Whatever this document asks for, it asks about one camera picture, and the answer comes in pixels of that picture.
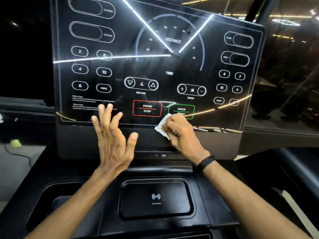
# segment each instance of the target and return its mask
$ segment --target black wristband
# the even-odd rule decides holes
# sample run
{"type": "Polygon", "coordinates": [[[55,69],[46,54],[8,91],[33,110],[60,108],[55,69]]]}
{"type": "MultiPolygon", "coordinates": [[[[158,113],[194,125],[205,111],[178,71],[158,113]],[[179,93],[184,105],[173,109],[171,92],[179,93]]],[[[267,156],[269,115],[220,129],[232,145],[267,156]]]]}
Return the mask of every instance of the black wristband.
{"type": "Polygon", "coordinates": [[[214,156],[210,155],[207,158],[204,158],[199,165],[197,165],[197,169],[199,170],[199,172],[202,172],[204,168],[206,168],[207,165],[209,165],[211,162],[213,162],[214,156]]]}

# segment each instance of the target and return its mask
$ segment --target control panel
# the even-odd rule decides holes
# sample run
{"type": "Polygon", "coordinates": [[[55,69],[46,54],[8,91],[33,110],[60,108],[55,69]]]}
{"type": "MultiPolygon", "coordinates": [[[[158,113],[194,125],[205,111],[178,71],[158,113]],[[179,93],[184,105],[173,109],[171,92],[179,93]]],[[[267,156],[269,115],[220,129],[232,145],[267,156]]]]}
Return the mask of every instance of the control panel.
{"type": "Polygon", "coordinates": [[[182,113],[242,130],[262,26],[163,0],[52,0],[51,14],[58,124],[91,125],[112,103],[120,127],[182,113]]]}

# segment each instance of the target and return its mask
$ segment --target black cable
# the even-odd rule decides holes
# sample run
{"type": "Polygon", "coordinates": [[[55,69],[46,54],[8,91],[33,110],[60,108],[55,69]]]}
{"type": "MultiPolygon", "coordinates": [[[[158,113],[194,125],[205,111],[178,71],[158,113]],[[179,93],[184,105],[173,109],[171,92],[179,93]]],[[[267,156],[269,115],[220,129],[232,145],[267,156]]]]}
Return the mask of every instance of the black cable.
{"type": "Polygon", "coordinates": [[[29,166],[30,166],[30,168],[32,167],[32,166],[31,166],[31,158],[30,158],[30,157],[28,157],[28,156],[26,156],[26,155],[22,155],[22,154],[12,153],[12,152],[10,152],[10,151],[7,149],[7,146],[6,146],[5,143],[4,143],[3,145],[4,145],[4,149],[5,149],[8,153],[10,153],[10,154],[12,154],[12,155],[17,155],[17,156],[26,157],[26,158],[29,160],[29,166]]]}

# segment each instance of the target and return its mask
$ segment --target wireless charging icon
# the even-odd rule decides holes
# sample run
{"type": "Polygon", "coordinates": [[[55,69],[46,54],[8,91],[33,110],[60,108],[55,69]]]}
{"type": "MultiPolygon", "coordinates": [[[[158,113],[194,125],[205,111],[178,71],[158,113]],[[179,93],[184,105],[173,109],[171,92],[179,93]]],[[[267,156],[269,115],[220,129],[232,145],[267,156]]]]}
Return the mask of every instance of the wireless charging icon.
{"type": "Polygon", "coordinates": [[[152,194],[152,199],[160,199],[160,194],[152,194]]]}

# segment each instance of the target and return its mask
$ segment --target green object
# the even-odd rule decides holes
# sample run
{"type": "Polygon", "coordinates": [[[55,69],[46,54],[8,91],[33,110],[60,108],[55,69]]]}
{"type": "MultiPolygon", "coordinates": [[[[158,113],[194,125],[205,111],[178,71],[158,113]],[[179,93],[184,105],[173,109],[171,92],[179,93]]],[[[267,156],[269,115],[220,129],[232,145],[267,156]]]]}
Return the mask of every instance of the green object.
{"type": "Polygon", "coordinates": [[[22,147],[22,144],[21,144],[21,142],[18,139],[11,140],[10,141],[10,145],[11,145],[11,147],[14,147],[14,148],[22,147]]]}
{"type": "MultiPolygon", "coordinates": [[[[178,103],[170,103],[170,104],[168,105],[168,113],[170,113],[170,112],[169,112],[169,110],[170,110],[170,108],[171,108],[172,106],[174,106],[174,105],[193,106],[193,107],[194,107],[194,109],[193,109],[193,114],[195,113],[195,106],[194,106],[194,105],[178,104],[178,103]]],[[[175,110],[173,110],[173,112],[190,113],[190,112],[185,112],[185,111],[175,111],[175,110]]]]}

